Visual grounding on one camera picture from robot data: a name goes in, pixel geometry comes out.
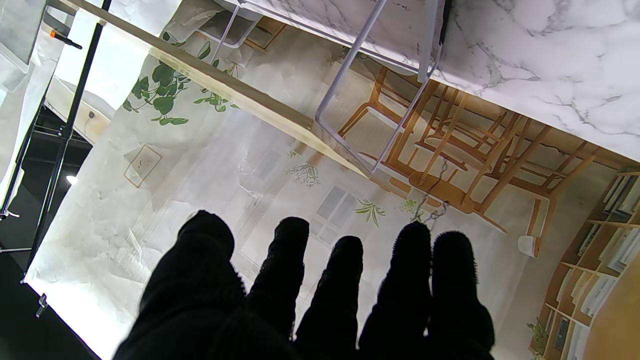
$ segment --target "bookshelf illustration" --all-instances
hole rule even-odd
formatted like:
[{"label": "bookshelf illustration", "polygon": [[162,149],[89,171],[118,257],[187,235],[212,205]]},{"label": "bookshelf illustration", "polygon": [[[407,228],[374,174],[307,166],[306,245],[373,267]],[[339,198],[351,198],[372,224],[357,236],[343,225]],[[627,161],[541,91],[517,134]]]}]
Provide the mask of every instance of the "bookshelf illustration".
[{"label": "bookshelf illustration", "polygon": [[565,251],[538,321],[547,336],[529,350],[544,360],[581,360],[589,328],[640,250],[640,171],[620,172]]}]

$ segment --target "glove finger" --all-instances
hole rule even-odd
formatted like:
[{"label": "glove finger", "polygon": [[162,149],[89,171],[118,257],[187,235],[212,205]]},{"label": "glove finger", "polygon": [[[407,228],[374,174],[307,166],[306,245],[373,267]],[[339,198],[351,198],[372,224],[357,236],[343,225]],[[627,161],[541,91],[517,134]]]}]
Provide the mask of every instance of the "glove finger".
[{"label": "glove finger", "polygon": [[424,335],[431,309],[431,235],[419,222],[404,227],[394,244],[391,267],[360,336],[360,352],[387,357],[409,352]]},{"label": "glove finger", "polygon": [[305,274],[309,223],[289,217],[275,229],[269,253],[247,295],[248,307],[288,338],[296,319],[296,297]]},{"label": "glove finger", "polygon": [[362,242],[354,236],[335,244],[296,332],[295,345],[302,354],[321,353],[332,359],[354,356],[362,254]]},{"label": "glove finger", "polygon": [[180,306],[233,310],[242,304],[242,282],[229,262],[233,250],[234,237],[225,222],[200,210],[156,265],[140,300],[140,314]]},{"label": "glove finger", "polygon": [[459,232],[441,234],[433,247],[433,316],[429,337],[469,341],[489,351],[495,343],[493,323],[477,298],[477,274],[469,239]]}]

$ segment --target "white sheet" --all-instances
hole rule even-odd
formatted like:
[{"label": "white sheet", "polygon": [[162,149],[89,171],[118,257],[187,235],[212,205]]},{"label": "white sheet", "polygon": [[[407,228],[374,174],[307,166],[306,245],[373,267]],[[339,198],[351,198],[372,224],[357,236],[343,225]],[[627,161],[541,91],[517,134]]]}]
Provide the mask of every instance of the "white sheet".
[{"label": "white sheet", "polygon": [[43,25],[38,32],[27,76],[13,92],[0,94],[0,201],[4,199],[15,168],[15,157],[22,139],[38,110],[64,46],[49,36],[50,30],[46,27]]}]

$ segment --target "paper backdrop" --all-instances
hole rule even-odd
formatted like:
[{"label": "paper backdrop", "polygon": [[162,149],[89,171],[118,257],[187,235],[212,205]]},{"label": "paper backdrop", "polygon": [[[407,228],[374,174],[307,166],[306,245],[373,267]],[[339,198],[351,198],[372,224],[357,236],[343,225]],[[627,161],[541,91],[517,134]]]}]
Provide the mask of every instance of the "paper backdrop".
[{"label": "paper backdrop", "polygon": [[[180,48],[211,62],[207,43],[191,37]],[[214,64],[311,115],[326,90],[322,79],[334,51],[340,47],[289,28],[268,54],[255,54],[245,67],[230,58]],[[198,209],[218,214],[233,231],[232,262],[247,288],[279,221],[297,216],[310,222],[298,319],[332,245],[345,234],[359,236],[365,251],[360,326],[388,270],[395,237],[415,211],[415,203],[306,149],[151,56],[77,178],[26,282],[46,293],[103,359],[127,334],[151,271]],[[524,256],[512,243],[505,247],[505,236],[478,217],[450,209],[433,231],[449,229],[473,234],[481,300],[494,316],[505,311],[503,294],[517,273],[510,271]]]}]

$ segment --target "green plant illustration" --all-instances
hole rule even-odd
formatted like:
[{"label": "green plant illustration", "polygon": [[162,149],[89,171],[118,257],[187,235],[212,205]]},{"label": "green plant illustration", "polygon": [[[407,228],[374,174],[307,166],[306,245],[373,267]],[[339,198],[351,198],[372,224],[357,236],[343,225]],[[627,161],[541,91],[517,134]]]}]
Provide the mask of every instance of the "green plant illustration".
[{"label": "green plant illustration", "polygon": [[[413,199],[406,199],[401,205],[400,205],[400,212],[403,213],[409,213],[411,214],[411,218],[413,218],[415,216],[415,211],[418,208],[418,202],[416,200]],[[420,209],[420,211],[418,211],[418,222],[423,222],[422,221],[422,216],[424,215],[424,210]]]},{"label": "green plant illustration", "polygon": [[[166,41],[166,42],[169,42],[169,40],[175,39],[175,38],[173,36],[171,36],[171,34],[167,33],[166,31],[163,31],[162,39],[164,41]],[[176,47],[180,47],[180,46],[182,46],[182,45],[184,45],[186,43],[187,43],[186,41],[183,41],[183,42],[169,42],[169,44],[171,44],[173,46],[176,46]]]},{"label": "green plant illustration", "polygon": [[[218,67],[218,65],[220,64],[220,60],[215,60],[213,61],[213,63],[211,65],[215,66],[216,68]],[[224,73],[226,73],[229,76],[233,76],[235,78],[237,78],[237,64],[234,63],[233,65],[231,65],[227,70],[224,70]],[[214,93],[213,91],[207,89],[207,88],[202,88],[201,92],[203,94],[207,94],[206,97],[203,97],[201,99],[197,99],[196,101],[194,101],[194,104],[201,104],[201,103],[206,103],[206,104],[210,104],[213,105],[214,108],[216,109],[217,112],[222,113],[224,111],[227,110],[227,105],[229,105],[231,108],[236,108],[239,109],[235,104],[232,104],[229,102],[229,100],[223,98],[222,96]]]},{"label": "green plant illustration", "polygon": [[376,224],[377,227],[380,227],[378,223],[378,216],[384,217],[387,214],[384,210],[382,210],[378,205],[375,205],[373,202],[368,201],[367,199],[360,200],[358,199],[360,205],[362,205],[359,209],[354,209],[353,211],[356,214],[367,214],[367,222],[369,219],[373,219],[373,223]]},{"label": "green plant illustration", "polygon": [[539,353],[542,353],[545,348],[545,342],[549,335],[545,330],[545,324],[540,322],[540,319],[536,317],[536,325],[528,323],[527,327],[533,332],[533,349]]},{"label": "green plant illustration", "polygon": [[[171,36],[166,31],[162,34],[164,41],[171,40]],[[177,47],[184,45],[184,42],[172,43]],[[206,42],[200,52],[198,53],[199,59],[204,59],[211,52],[210,42]],[[127,111],[133,111],[139,113],[140,109],[147,105],[153,106],[155,110],[160,113],[160,116],[151,119],[151,121],[158,121],[160,125],[167,124],[182,125],[189,121],[184,117],[169,117],[168,114],[173,110],[178,95],[187,89],[186,84],[191,82],[191,79],[182,75],[168,64],[158,61],[158,66],[154,68],[151,73],[151,80],[148,76],[138,78],[136,83],[131,89],[131,93],[136,99],[142,100],[142,104],[134,106],[129,99],[126,99],[122,104],[122,107]]]},{"label": "green plant illustration", "polygon": [[285,171],[287,175],[294,176],[293,181],[298,184],[312,188],[315,185],[320,185],[318,178],[318,169],[315,166],[304,164],[297,167],[292,167]]}]

